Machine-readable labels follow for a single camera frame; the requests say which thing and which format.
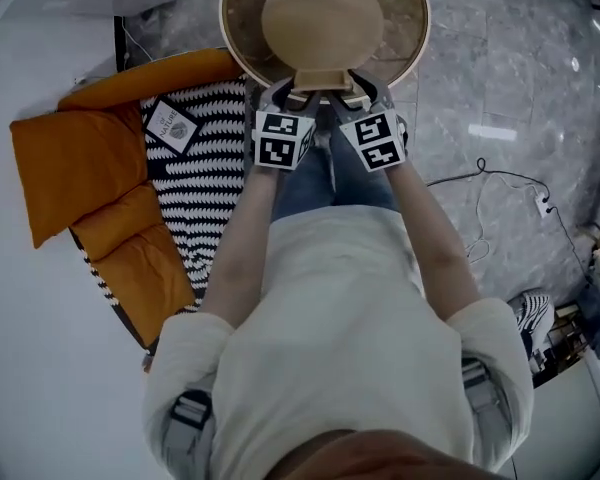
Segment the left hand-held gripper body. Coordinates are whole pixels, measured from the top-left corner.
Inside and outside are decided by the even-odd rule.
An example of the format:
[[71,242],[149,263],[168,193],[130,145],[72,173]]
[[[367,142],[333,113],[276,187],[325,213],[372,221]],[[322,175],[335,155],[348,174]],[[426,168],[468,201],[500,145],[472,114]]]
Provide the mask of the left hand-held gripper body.
[[294,171],[313,142],[316,117],[301,117],[284,107],[260,107],[252,131],[254,163],[260,167]]

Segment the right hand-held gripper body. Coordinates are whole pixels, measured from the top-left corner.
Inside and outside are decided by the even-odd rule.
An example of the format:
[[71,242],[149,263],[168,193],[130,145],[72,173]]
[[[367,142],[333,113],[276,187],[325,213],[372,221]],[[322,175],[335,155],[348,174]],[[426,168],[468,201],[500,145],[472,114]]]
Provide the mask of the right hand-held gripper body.
[[407,158],[406,121],[391,101],[373,102],[369,109],[352,108],[352,117],[338,117],[339,129],[369,173],[400,165]]

